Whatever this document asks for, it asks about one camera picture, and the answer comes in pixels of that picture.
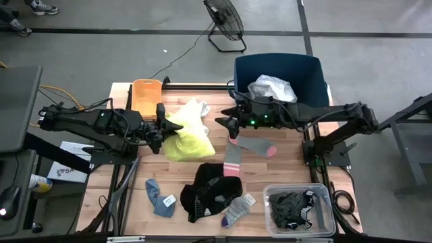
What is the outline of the orange plastic basket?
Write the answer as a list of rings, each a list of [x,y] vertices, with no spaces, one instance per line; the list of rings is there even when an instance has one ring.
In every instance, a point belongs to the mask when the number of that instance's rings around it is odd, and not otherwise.
[[[144,120],[156,119],[157,104],[161,102],[162,82],[138,79],[132,83],[132,110]]]

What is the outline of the blue sock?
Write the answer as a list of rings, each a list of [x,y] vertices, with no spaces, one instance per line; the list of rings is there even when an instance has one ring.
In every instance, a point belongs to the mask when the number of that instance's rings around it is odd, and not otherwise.
[[[163,199],[166,196],[160,195],[160,189],[155,179],[148,179],[145,182],[145,188],[148,199],[154,207],[153,213],[161,217],[171,218],[176,208],[176,202],[170,207],[164,205]]]

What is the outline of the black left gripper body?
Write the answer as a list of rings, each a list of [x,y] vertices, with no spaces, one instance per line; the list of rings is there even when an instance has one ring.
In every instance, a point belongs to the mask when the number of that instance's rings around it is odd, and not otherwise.
[[[154,154],[159,154],[163,143],[163,131],[165,129],[165,106],[163,103],[156,105],[155,120],[144,121],[144,135],[146,144]]]

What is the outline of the large white cloth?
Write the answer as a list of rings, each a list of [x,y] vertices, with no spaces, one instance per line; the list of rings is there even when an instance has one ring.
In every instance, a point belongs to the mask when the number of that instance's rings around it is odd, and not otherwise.
[[[248,85],[248,91],[252,98],[273,97],[290,103],[296,103],[298,100],[289,82],[264,74]]]

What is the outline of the black computer mouse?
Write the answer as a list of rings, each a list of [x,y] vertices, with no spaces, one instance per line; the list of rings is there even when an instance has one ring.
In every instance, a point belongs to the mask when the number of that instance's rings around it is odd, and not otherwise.
[[[21,189],[10,186],[0,194],[0,219],[7,221],[13,219],[18,213]]]

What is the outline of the navy white striped fabric bin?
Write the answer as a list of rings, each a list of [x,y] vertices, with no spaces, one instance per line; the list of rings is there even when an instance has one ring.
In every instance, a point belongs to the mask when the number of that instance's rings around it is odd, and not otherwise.
[[[229,95],[236,101],[246,97],[252,98],[248,85],[262,74],[289,82],[298,97],[297,103],[304,103],[310,107],[329,106],[321,62],[316,57],[300,54],[264,53],[236,58],[235,90],[229,91]]]

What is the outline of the small white garment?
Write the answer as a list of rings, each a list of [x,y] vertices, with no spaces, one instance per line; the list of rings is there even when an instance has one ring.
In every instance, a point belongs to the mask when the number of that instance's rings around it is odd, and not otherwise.
[[[198,106],[200,107],[200,118],[201,118],[201,120],[203,120],[207,116],[207,114],[210,112],[211,107],[205,101],[201,101],[198,104]],[[206,125],[203,124],[202,129],[203,129],[205,135],[207,136],[209,134],[208,127],[206,127]]]

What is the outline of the person's shoe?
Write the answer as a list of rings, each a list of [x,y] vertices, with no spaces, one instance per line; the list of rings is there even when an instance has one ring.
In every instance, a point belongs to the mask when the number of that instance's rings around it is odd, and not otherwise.
[[[32,0],[30,3],[32,12],[37,16],[56,15],[59,13],[59,8],[53,5],[43,3],[41,0]]]
[[[21,23],[18,19],[13,19],[9,23],[9,26],[11,27],[12,30],[14,30],[20,36],[29,36],[32,33],[32,30],[30,28],[26,27],[25,25],[23,25],[23,23]]]

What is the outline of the silver metal bracket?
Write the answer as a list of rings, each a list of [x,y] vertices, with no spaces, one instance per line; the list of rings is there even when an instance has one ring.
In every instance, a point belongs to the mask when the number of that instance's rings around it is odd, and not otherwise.
[[[106,243],[143,243],[145,236],[116,236],[108,237]]]

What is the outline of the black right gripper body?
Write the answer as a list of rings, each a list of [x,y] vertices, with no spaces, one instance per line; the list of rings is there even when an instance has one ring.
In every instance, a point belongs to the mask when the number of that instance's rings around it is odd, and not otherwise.
[[[286,109],[287,103],[273,99],[273,97],[257,97],[255,99],[242,99],[236,101],[236,106],[241,108],[239,116],[231,118],[227,129],[230,138],[236,138],[240,128],[251,126],[254,129],[260,127],[277,128],[287,127]]]

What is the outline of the black diagonal beam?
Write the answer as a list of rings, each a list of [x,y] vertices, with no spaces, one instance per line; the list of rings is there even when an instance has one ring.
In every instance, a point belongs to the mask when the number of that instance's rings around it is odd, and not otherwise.
[[[55,146],[34,134],[29,132],[26,133],[23,149],[30,149],[36,151],[36,153],[47,159],[56,161],[64,166],[70,167],[71,169],[80,171],[85,174],[90,174],[90,163],[81,157],[70,153],[68,151]]]

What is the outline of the grey sock pink toe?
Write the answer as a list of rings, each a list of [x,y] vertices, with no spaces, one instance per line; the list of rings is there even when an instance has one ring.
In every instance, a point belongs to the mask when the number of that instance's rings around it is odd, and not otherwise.
[[[277,152],[276,145],[265,138],[237,136],[235,139],[230,138],[229,141],[262,157],[272,157]]]

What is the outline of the black metal stand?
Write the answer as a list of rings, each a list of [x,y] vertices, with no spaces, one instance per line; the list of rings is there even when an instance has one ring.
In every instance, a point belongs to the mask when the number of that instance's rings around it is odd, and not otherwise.
[[[410,166],[416,184],[394,191],[396,198],[432,194],[422,166],[432,166],[432,93],[419,97],[405,109],[381,122],[378,131],[391,129],[400,154]]]

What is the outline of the white yellow can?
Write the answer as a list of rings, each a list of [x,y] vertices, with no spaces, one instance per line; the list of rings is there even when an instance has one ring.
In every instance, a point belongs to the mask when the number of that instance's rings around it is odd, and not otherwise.
[[[49,178],[32,174],[30,176],[28,189],[33,192],[46,193],[50,191],[52,185],[53,183]]]

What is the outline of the yellow shirt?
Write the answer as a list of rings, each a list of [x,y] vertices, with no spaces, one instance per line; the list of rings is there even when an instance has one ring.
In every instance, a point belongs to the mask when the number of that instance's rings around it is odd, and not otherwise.
[[[177,112],[167,116],[169,121],[183,126],[162,144],[164,154],[169,160],[185,161],[215,155],[215,149],[202,128],[199,103],[196,99],[190,99]]]

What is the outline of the grey sock purple toe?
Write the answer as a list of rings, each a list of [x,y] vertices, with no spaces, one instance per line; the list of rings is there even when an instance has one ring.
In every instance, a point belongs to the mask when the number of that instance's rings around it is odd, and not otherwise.
[[[231,228],[240,218],[250,213],[250,205],[246,196],[233,199],[221,220],[223,228]]]

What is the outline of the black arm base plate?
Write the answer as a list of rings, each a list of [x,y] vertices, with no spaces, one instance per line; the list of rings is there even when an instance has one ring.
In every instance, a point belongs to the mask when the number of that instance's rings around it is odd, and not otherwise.
[[[90,154],[90,162],[95,165],[131,165],[137,158],[136,149],[117,153],[97,144],[93,147],[84,147],[82,150]]]
[[[345,142],[339,143],[333,147],[331,152],[326,153],[323,158],[320,159],[314,154],[313,141],[305,140],[302,142],[304,163],[309,167],[319,167],[325,163],[326,166],[345,167],[346,169],[350,169],[351,162],[348,152],[353,146],[354,144],[348,146]]]

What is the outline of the white printed paper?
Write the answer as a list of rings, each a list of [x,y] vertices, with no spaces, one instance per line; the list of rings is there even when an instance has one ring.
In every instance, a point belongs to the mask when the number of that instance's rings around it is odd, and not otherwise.
[[[92,148],[93,145],[63,141],[60,146],[61,149],[70,152],[74,155],[77,155],[81,159],[90,162],[91,155],[82,150],[83,148],[87,148],[87,147]],[[81,171],[72,169],[70,167],[66,167],[65,165],[62,165],[54,161],[48,173],[47,178],[50,180],[85,183],[87,179],[87,175]]]

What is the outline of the black patterned underwear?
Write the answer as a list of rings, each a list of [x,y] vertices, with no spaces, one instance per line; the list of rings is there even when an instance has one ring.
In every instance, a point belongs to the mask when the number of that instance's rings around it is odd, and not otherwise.
[[[186,184],[180,202],[188,213],[188,221],[195,223],[204,216],[205,209],[217,215],[242,195],[239,177],[225,177],[222,163],[203,163],[198,167],[193,184]]]

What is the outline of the person's leg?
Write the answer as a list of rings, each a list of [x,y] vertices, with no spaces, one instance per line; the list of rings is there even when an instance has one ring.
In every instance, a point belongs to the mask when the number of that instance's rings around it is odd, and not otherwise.
[[[19,17],[19,12],[8,5],[0,4],[0,21],[9,24]]]

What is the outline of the dark olive underwear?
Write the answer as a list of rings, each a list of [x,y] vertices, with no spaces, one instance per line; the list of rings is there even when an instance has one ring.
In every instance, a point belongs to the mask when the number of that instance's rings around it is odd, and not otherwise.
[[[308,230],[313,225],[308,219],[308,213],[314,207],[316,199],[317,195],[312,190],[272,194],[269,197],[271,218],[280,229],[296,230],[302,227]]]

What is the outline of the dark grey monitor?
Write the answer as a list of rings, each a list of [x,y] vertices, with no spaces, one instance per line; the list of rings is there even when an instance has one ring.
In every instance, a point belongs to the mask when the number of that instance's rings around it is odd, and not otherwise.
[[[0,153],[21,150],[43,68],[0,68]]]

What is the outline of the clear plastic container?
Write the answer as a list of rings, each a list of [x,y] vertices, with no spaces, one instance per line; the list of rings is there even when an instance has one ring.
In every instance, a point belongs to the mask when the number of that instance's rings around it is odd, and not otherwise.
[[[304,192],[312,190],[316,195],[314,207],[308,213],[313,223],[309,229],[298,227],[295,230],[278,228],[271,218],[269,197],[280,192]],[[336,232],[328,189],[320,183],[309,184],[270,184],[263,189],[265,223],[267,232],[273,238],[326,238]]]

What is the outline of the black floor fan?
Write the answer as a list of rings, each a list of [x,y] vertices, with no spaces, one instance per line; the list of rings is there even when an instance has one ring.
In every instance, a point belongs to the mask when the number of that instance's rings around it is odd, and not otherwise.
[[[247,50],[247,45],[243,39],[244,26],[233,3],[230,0],[203,0],[203,3],[213,21],[213,27],[207,35],[208,41],[220,53],[245,52],[245,50]],[[243,48],[239,50],[220,49],[211,38],[216,28],[218,28],[227,39],[231,41],[240,41],[243,44]]]

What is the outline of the black side desk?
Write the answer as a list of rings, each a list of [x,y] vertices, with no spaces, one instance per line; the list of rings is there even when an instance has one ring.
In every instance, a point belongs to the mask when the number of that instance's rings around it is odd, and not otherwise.
[[[22,229],[28,207],[28,186],[35,159],[36,153],[31,150],[0,154],[0,238],[12,236]],[[16,214],[11,219],[3,220],[1,214],[6,210],[2,207],[1,194],[11,186],[20,189],[17,203],[13,206]]]

